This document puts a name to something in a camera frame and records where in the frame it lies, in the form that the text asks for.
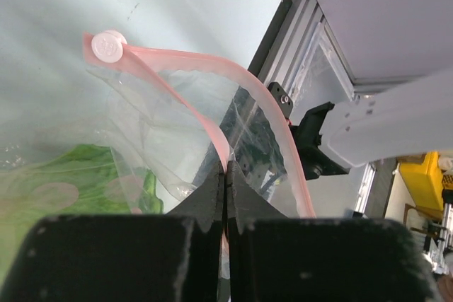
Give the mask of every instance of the bolt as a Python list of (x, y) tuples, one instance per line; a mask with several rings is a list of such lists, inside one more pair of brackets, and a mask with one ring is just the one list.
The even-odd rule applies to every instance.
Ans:
[(280, 102), (282, 102), (282, 104), (286, 104), (289, 102), (289, 97), (287, 95), (283, 95), (280, 97)]

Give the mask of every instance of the ziplock bag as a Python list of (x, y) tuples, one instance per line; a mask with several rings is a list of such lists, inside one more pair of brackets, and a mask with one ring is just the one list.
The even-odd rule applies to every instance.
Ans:
[[(125, 155), (133, 149), (173, 197), (187, 197), (215, 161), (226, 170), (236, 157), (247, 160), (248, 184), (283, 214), (314, 216), (287, 122), (245, 69), (205, 54), (131, 46), (111, 30), (86, 34), (84, 57), (98, 67), (90, 72), (123, 98), (111, 104), (109, 117), (120, 112), (117, 103), (127, 102), (112, 119), (125, 143), (117, 152), (128, 163), (133, 157)], [(250, 108), (254, 114), (247, 117)], [(171, 115), (163, 113), (169, 109)], [(128, 113), (135, 116), (125, 124)], [(133, 174), (134, 166), (125, 171)]]

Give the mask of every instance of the round white button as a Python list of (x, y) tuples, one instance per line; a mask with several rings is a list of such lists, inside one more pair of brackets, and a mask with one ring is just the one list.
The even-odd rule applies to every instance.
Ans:
[(123, 49), (122, 40), (124, 37), (118, 33), (119, 36), (112, 32), (102, 32), (95, 35), (91, 41), (91, 48), (93, 53), (99, 60), (105, 63), (116, 63), (121, 59)]

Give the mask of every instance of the yellow container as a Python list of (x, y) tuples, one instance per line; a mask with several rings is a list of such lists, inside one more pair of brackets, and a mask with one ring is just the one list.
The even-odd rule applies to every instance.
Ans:
[(442, 171), (437, 166), (439, 153), (426, 154), (422, 164), (402, 163), (399, 172), (417, 207), (443, 211)]

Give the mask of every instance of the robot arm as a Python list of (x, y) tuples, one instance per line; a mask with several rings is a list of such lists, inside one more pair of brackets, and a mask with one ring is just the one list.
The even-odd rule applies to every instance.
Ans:
[(330, 110), (319, 150), (344, 168), (453, 146), (453, 68)]

